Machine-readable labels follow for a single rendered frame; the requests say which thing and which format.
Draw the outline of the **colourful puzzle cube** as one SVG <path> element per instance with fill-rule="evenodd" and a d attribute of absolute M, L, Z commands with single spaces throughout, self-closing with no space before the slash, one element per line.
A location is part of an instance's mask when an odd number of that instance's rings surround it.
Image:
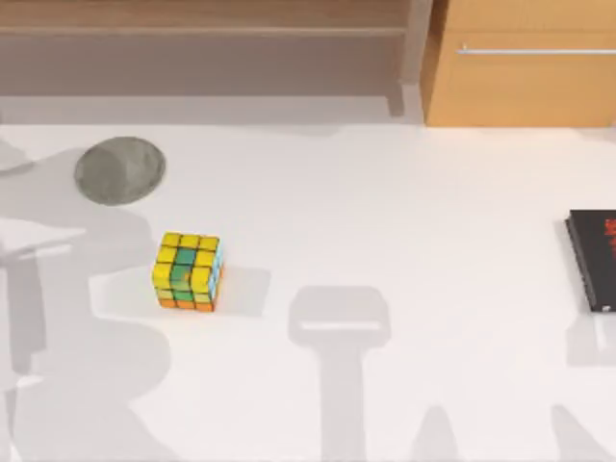
<path fill-rule="evenodd" d="M 162 307 L 212 313 L 222 274 L 223 253 L 218 236 L 167 232 L 151 279 Z"/>

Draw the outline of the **round grey coaster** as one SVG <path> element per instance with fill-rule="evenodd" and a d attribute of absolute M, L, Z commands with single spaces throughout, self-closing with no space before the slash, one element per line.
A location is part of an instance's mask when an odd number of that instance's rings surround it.
<path fill-rule="evenodd" d="M 76 162 L 74 181 L 90 201 L 105 206 L 134 203 L 162 182 L 167 159 L 153 142 L 139 137 L 100 141 Z"/>

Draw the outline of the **open wooden shelf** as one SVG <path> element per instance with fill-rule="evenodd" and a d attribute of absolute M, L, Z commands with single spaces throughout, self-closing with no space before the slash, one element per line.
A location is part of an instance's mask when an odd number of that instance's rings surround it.
<path fill-rule="evenodd" d="M 433 0 L 0 0 L 0 95 L 381 97 L 403 111 Z"/>

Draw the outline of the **wooden cupboard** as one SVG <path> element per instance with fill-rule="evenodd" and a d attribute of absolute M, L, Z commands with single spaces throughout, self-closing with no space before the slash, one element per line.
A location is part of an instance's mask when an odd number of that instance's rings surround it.
<path fill-rule="evenodd" d="M 616 124 L 616 56 L 468 56 L 470 48 L 616 49 L 616 0 L 433 0 L 420 90 L 431 127 Z"/>

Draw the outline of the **black book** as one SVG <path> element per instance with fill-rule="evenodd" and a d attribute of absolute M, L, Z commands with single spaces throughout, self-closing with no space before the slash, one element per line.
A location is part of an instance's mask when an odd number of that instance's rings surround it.
<path fill-rule="evenodd" d="M 565 223 L 590 311 L 616 314 L 616 210 L 571 210 Z"/>

